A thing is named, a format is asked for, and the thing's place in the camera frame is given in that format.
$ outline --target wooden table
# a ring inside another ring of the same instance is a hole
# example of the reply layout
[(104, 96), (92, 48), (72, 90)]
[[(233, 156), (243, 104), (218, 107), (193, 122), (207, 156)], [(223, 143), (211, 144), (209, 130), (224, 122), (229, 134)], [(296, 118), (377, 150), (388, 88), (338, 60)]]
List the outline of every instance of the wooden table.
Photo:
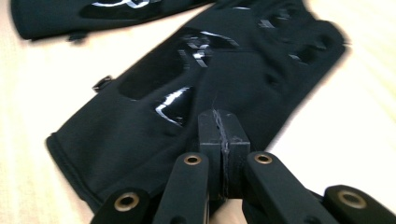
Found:
[[(396, 213), (396, 2), (309, 0), (348, 38), (348, 52), (306, 98), (271, 145), (308, 188), (344, 184)], [(203, 8), (135, 27), (37, 42), (17, 36), (0, 0), (0, 223), (89, 223), (44, 141), (95, 93)], [(230, 201), (211, 223), (244, 223)]]

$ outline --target glossy black patch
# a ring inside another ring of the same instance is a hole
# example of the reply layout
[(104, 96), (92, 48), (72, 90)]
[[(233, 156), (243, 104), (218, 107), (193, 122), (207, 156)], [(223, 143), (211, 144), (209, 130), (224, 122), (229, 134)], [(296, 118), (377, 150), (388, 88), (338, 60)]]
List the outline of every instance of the glossy black patch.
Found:
[(208, 67), (213, 50), (235, 49), (230, 38), (185, 28), (141, 59), (120, 84), (120, 93), (141, 100), (186, 74), (191, 66)]
[(268, 19), (261, 20), (260, 27), (262, 28), (280, 28), (289, 23), (293, 14), (296, 13), (292, 8), (280, 8), (274, 15)]
[(326, 35), (320, 35), (313, 46), (318, 50), (326, 50), (332, 46), (332, 39)]
[(79, 13), (82, 18), (107, 20), (145, 21), (162, 14), (162, 1), (100, 0), (85, 6)]
[(186, 87), (166, 95), (160, 104), (155, 105), (155, 112), (163, 119), (178, 126), (184, 126), (189, 120), (194, 88)]
[(306, 46), (289, 56), (298, 63), (311, 64), (317, 58), (317, 49), (313, 46)]
[(252, 4), (257, 3), (257, 0), (242, 0), (234, 7), (250, 8)]

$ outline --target brass rivet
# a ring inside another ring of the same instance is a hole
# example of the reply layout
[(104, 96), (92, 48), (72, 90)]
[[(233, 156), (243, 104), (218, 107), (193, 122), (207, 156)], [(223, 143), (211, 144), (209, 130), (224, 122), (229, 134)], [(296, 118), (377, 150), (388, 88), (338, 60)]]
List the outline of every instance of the brass rivet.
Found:
[(122, 194), (115, 202), (114, 207), (119, 212), (128, 212), (139, 204), (139, 196), (133, 192)]
[(184, 158), (184, 162), (188, 165), (196, 165), (202, 161), (201, 157), (199, 156), (188, 156)]
[(367, 206), (367, 202), (359, 194), (345, 189), (338, 192), (338, 199), (349, 207), (357, 209)]
[(272, 158), (269, 157), (269, 156), (267, 156), (267, 155), (264, 155), (264, 154), (258, 154), (258, 155), (256, 155), (256, 156), (254, 157), (254, 160), (255, 160), (256, 162), (261, 163), (261, 164), (269, 164), (269, 163), (272, 162)]

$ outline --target black fabric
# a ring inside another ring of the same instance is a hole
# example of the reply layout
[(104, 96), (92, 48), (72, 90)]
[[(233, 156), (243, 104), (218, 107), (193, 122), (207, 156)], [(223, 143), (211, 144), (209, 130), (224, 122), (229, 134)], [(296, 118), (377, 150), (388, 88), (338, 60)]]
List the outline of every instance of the black fabric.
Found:
[(220, 1), (107, 85), (47, 140), (96, 211), (125, 188), (160, 194), (207, 109), (232, 112), (265, 150), (344, 52), (299, 1)]
[(11, 0), (10, 5), (12, 19), (20, 36), (24, 39), (40, 39), (136, 25), (202, 6), (213, 0), (121, 2), (122, 0)]

